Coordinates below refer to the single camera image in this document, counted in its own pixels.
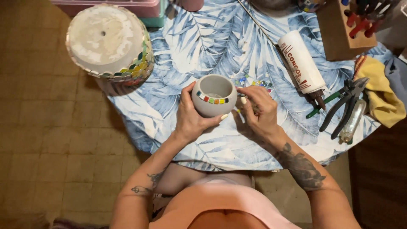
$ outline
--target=woman's left hand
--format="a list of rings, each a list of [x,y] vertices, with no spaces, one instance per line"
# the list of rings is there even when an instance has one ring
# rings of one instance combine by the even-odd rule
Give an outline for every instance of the woman's left hand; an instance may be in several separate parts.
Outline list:
[[[192,82],[181,91],[181,99],[177,111],[177,125],[173,132],[181,140],[188,143],[196,140],[204,130],[211,126],[218,125],[228,116],[224,114],[208,119],[200,116],[195,110],[189,94],[195,83],[196,82]]]

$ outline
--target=yellow cloth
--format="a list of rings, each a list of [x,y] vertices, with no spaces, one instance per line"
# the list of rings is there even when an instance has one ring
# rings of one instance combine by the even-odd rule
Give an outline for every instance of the yellow cloth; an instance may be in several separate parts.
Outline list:
[[[384,64],[375,58],[366,56],[361,64],[355,79],[367,77],[369,82],[365,91],[369,97],[370,115],[387,127],[392,127],[398,121],[406,117],[406,110],[401,100],[397,98],[390,88],[389,80],[384,75]]]

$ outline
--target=bottle cap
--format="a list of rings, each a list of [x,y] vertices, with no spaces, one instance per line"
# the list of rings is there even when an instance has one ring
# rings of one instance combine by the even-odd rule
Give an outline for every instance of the bottle cap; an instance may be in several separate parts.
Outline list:
[[[318,103],[318,105],[325,110],[325,104],[324,104],[324,100],[322,99],[322,96],[324,95],[324,91],[322,89],[319,89],[317,91],[314,91],[312,93],[309,93],[309,95],[311,96],[312,99],[315,99]]]

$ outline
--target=woman's right hand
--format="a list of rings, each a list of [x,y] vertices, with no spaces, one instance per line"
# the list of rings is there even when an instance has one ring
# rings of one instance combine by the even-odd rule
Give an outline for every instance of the woman's right hand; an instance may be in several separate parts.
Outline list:
[[[270,143],[284,136],[284,130],[277,124],[277,103],[264,87],[249,86],[237,91],[249,97],[258,107],[255,115],[250,100],[241,97],[247,124],[257,135]]]

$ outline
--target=blue leaf pattern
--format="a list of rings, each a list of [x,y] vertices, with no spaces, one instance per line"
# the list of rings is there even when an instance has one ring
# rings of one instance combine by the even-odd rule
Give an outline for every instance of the blue leaf pattern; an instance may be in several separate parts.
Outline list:
[[[291,30],[299,30],[326,82],[325,96],[343,87],[353,75],[352,61],[328,62],[314,13],[289,8],[284,17],[272,18],[246,7],[274,41]],[[295,89],[275,48],[235,0],[208,0],[202,10],[187,12],[170,5],[163,28],[150,31],[155,66],[149,79],[139,87],[125,87],[98,81],[120,112],[133,144],[154,153],[175,129],[181,89],[200,77],[216,73],[234,78],[248,74],[254,80],[273,83],[270,95],[278,102],[278,122],[287,134],[322,164],[335,160],[351,146],[330,139],[343,109],[326,131],[320,133],[326,112],[311,119],[313,109]],[[391,57],[382,44],[368,54],[381,62]],[[327,104],[331,108],[338,99]],[[236,112],[210,133],[186,146],[174,160],[183,166],[204,171],[278,170],[281,165],[265,150],[260,140],[242,134],[243,117]],[[357,144],[379,123],[365,116],[354,135]]]

